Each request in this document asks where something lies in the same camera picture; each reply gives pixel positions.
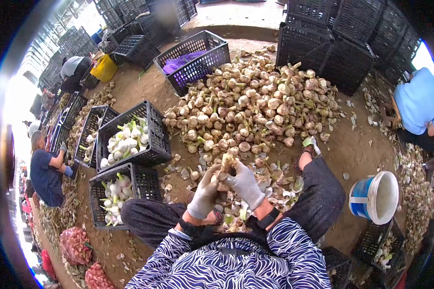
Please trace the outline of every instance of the yellow bucket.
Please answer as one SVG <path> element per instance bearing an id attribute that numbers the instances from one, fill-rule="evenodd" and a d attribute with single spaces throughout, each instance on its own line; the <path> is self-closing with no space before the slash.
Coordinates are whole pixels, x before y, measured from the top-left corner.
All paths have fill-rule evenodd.
<path id="1" fill-rule="evenodd" d="M 105 54 L 97 60 L 97 65 L 92 68 L 90 74 L 102 82 L 108 82 L 113 78 L 116 70 L 118 70 L 117 65 L 111 60 L 108 54 Z"/>

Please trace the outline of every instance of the person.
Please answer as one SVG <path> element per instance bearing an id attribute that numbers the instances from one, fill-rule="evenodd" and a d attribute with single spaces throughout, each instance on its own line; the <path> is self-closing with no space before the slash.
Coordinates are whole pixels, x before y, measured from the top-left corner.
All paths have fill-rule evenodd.
<path id="1" fill-rule="evenodd" d="M 82 86 L 79 82 L 91 64 L 92 61 L 87 56 L 73 56 L 70 59 L 63 58 L 60 74 L 64 81 L 61 84 L 61 91 L 68 93 L 81 91 Z"/>
<path id="2" fill-rule="evenodd" d="M 398 84 L 394 93 L 405 129 L 396 133 L 403 150 L 413 143 L 434 152 L 434 76 L 426 67 L 414 71 L 410 82 Z"/>
<path id="3" fill-rule="evenodd" d="M 36 119 L 28 127 L 28 137 L 31 138 L 31 136 L 33 135 L 33 133 L 36 130 L 40 130 L 40 129 L 41 129 L 41 121 L 38 120 L 38 119 Z"/>
<path id="4" fill-rule="evenodd" d="M 55 94 L 51 93 L 50 91 L 48 91 L 47 89 L 44 89 L 42 91 L 42 96 L 41 96 L 41 103 L 42 103 L 42 107 L 45 108 L 45 110 L 47 111 L 51 111 L 54 105 L 54 98 Z"/>
<path id="5" fill-rule="evenodd" d="M 240 161 L 235 177 L 221 174 L 214 182 L 220 165 L 210 167 L 187 207 L 126 201 L 122 221 L 156 251 L 125 288 L 330 288 L 324 256 L 314 243 L 339 216 L 345 192 L 312 146 L 296 163 L 304 190 L 284 214 Z M 203 225 L 220 223 L 214 208 L 219 181 L 248 203 L 257 220 L 252 232 L 205 236 Z"/>
<path id="6" fill-rule="evenodd" d="M 39 198 L 49 207 L 60 207 L 64 203 L 64 196 L 61 190 L 63 174 L 71 179 L 76 178 L 78 163 L 69 167 L 63 163 L 64 154 L 67 151 L 64 142 L 61 143 L 58 154 L 48 153 L 44 150 L 44 135 L 36 130 L 31 136 L 31 165 L 29 176 L 31 184 Z"/>

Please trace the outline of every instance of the blue bucket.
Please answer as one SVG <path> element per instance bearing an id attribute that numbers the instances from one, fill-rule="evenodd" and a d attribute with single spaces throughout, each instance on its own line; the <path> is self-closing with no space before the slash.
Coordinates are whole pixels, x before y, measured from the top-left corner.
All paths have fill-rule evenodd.
<path id="1" fill-rule="evenodd" d="M 383 225 L 395 214 L 398 199 L 397 178 L 389 171 L 381 171 L 376 176 L 369 176 L 352 186 L 349 209 L 357 217 Z"/>

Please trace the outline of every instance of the gray hair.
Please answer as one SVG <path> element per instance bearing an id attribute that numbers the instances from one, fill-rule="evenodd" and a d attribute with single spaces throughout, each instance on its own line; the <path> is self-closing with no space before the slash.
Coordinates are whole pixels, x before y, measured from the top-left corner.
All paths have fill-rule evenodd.
<path id="1" fill-rule="evenodd" d="M 36 130 L 33 132 L 31 136 L 31 149 L 33 152 L 39 149 L 38 143 L 41 140 L 41 137 L 43 136 L 42 132 L 40 130 Z"/>

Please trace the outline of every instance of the wristwatch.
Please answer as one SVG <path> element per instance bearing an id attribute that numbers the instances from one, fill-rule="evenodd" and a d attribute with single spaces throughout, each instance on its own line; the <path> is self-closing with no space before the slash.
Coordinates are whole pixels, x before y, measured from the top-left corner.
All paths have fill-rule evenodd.
<path id="1" fill-rule="evenodd" d="M 192 223 L 184 221 L 182 218 L 179 219 L 180 227 L 182 227 L 182 232 L 190 237 L 198 237 L 202 234 L 205 226 L 196 226 Z"/>
<path id="2" fill-rule="evenodd" d="M 275 222 L 278 216 L 279 216 L 278 209 L 273 207 L 273 210 L 268 215 L 266 215 L 262 220 L 258 221 L 257 225 L 259 225 L 260 228 L 265 229 L 271 223 Z"/>

